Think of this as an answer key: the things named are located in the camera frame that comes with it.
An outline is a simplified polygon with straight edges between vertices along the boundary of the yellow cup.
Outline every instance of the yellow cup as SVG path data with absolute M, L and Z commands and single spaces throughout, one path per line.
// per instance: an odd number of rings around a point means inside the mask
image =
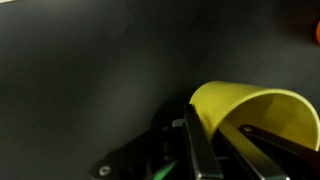
M 190 100 L 209 141 L 222 121 L 236 128 L 249 124 L 318 151 L 320 123 L 313 106 L 283 89 L 213 81 Z

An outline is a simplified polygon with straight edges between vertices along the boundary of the gray wall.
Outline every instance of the gray wall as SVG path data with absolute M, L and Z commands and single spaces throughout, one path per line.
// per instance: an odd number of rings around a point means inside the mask
M 319 110 L 317 0 L 20 0 L 0 5 L 0 178 L 87 179 L 169 97 L 210 80 Z

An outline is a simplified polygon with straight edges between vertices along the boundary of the bolt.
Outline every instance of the bolt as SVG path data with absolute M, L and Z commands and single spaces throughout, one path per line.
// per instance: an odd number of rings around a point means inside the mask
M 102 166 L 99 169 L 99 175 L 100 176 L 107 176 L 111 173 L 111 167 L 110 166 Z
M 246 132 L 251 132 L 252 128 L 249 127 L 249 126 L 245 126 L 245 127 L 243 127 L 243 130 L 246 131 Z

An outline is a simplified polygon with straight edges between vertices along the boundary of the black machine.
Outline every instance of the black machine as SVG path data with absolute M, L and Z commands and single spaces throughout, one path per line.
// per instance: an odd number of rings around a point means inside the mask
M 251 125 L 222 123 L 209 143 L 191 105 L 90 169 L 92 180 L 316 180 L 320 153 Z

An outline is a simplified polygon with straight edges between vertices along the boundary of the yellow plastic cup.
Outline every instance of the yellow plastic cup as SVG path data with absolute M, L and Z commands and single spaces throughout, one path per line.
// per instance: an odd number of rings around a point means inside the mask
M 239 128 L 248 124 L 318 151 L 320 123 L 313 106 L 283 89 L 213 81 L 190 100 L 209 141 L 222 121 Z

